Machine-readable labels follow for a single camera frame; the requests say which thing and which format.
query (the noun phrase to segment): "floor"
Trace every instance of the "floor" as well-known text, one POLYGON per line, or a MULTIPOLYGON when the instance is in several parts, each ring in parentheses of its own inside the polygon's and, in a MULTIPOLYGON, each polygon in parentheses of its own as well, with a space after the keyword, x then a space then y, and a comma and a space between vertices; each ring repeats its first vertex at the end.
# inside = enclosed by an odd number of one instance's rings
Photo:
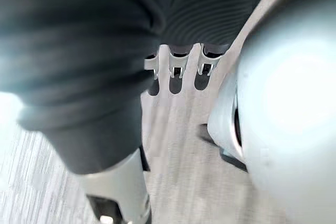
MULTIPOLYGON (((168 91, 168 51, 160 49, 161 91, 157 97, 142 95, 144 147, 152 169, 145 177, 154 224, 289 223, 270 198, 255 191, 247 174, 222 162, 218 150, 196 136, 244 38, 273 2, 261 1, 203 92, 193 87, 200 47, 192 50, 178 95, 168 91)), ((0 109, 4 114, 16 107, 9 101, 0 109)), ((0 223, 97 223, 77 181, 48 142, 1 115, 0 223)))

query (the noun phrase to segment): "metal bracket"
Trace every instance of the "metal bracket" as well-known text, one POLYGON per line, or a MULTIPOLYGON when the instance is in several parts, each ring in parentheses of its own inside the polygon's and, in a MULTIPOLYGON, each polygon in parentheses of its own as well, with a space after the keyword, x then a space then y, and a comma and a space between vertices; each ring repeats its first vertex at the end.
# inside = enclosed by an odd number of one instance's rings
POLYGON ((159 54, 156 52, 154 55, 148 56, 144 63, 145 70, 153 70, 154 80, 159 77, 159 54))
MULTIPOLYGON (((118 204, 124 223, 148 223, 151 207, 147 193, 140 150, 100 173, 77 175, 88 196, 112 200, 118 204)), ((101 205, 99 217, 107 222, 115 216, 109 216, 106 208, 101 205)))
POLYGON ((175 78, 175 69, 180 68, 180 75, 179 79, 183 78, 184 71, 187 67, 188 63, 188 58, 189 54, 186 56, 175 56, 173 53, 169 50, 169 72, 170 72, 170 77, 175 78))
POLYGON ((220 55, 216 58, 210 58, 204 54, 204 44, 202 44, 201 52, 199 53, 198 63, 197 63, 197 72, 201 76, 203 74, 203 70, 205 65, 210 65, 210 69, 207 73, 207 76, 210 76, 214 69, 217 67, 219 60, 223 55, 220 55))

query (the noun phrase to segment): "gray carpet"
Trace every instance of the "gray carpet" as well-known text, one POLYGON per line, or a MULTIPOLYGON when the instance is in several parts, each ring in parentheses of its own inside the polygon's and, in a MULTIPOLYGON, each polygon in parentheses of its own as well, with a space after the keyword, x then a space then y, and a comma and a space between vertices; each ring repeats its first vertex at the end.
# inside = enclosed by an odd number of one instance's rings
MULTIPOLYGON (((255 191, 245 173, 222 162, 218 150, 196 136, 197 125, 207 122, 220 83, 244 38, 273 2, 261 1, 203 92, 194 89, 200 47, 192 50, 178 95, 168 91, 168 51, 166 46, 161 48, 161 91, 157 97, 142 95, 144 147, 152 169, 145 177, 154 224, 288 223, 270 198, 255 191)), ((3 119, 0 223, 97 223, 77 181, 47 141, 3 119)))

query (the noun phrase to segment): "dark gray ribbed fabric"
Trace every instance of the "dark gray ribbed fabric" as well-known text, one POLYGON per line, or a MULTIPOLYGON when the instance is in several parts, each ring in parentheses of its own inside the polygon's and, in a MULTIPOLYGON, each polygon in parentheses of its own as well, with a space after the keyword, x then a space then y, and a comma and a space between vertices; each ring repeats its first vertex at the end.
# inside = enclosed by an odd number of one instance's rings
POLYGON ((0 90, 71 171, 101 171, 141 145, 144 58, 160 44, 230 45, 259 1, 0 0, 0 90))

